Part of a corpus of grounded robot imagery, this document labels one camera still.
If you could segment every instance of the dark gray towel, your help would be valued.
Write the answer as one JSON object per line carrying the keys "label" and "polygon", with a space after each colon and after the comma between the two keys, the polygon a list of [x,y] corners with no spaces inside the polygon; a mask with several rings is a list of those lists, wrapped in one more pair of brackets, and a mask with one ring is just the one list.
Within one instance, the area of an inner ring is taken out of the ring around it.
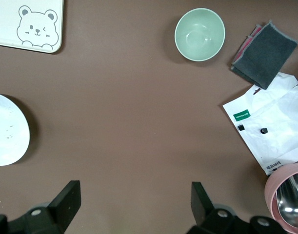
{"label": "dark gray towel", "polygon": [[249,82],[267,89],[296,46],[294,39],[269,22],[232,63],[231,70]]}

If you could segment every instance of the pink bowl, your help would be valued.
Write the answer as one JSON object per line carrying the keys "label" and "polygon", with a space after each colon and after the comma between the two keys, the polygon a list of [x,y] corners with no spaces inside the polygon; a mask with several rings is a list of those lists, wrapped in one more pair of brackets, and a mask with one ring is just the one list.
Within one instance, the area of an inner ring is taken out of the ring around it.
{"label": "pink bowl", "polygon": [[265,186],[265,200],[273,219],[277,221],[287,232],[292,234],[298,234],[298,228],[291,226],[281,217],[277,205],[276,191],[285,180],[297,173],[298,163],[280,167],[271,174]]}

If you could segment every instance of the brown tabletop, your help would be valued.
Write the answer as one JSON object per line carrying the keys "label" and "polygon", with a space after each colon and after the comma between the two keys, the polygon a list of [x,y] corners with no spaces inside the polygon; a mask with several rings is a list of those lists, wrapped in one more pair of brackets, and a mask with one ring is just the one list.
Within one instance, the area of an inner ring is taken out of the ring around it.
{"label": "brown tabletop", "polygon": [[[199,7],[221,16],[226,39],[192,62],[174,31]],[[23,158],[0,167],[0,213],[13,220],[80,180],[66,233],[183,234],[200,181],[244,221],[270,216],[267,176],[222,105],[251,87],[230,66],[256,24],[272,20],[298,40],[298,0],[65,0],[64,10],[56,53],[0,46],[0,94],[31,132]],[[298,79],[298,46],[281,71]]]}

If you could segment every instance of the bear illustration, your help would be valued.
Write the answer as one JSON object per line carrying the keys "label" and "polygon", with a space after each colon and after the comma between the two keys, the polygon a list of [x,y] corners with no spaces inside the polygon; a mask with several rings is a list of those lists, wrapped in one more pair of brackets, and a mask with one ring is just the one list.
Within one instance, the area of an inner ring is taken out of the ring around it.
{"label": "bear illustration", "polygon": [[47,10],[45,13],[32,12],[28,6],[22,6],[19,15],[21,20],[17,35],[22,45],[53,49],[52,46],[59,40],[55,26],[58,19],[56,12],[53,10]]}

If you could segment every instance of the ceramic bowl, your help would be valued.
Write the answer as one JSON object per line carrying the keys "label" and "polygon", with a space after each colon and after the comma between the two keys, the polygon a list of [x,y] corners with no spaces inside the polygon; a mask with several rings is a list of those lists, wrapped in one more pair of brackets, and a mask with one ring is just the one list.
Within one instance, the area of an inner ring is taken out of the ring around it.
{"label": "ceramic bowl", "polygon": [[175,43],[189,60],[205,61],[215,56],[225,40],[223,21],[214,11],[197,8],[187,12],[178,22]]}

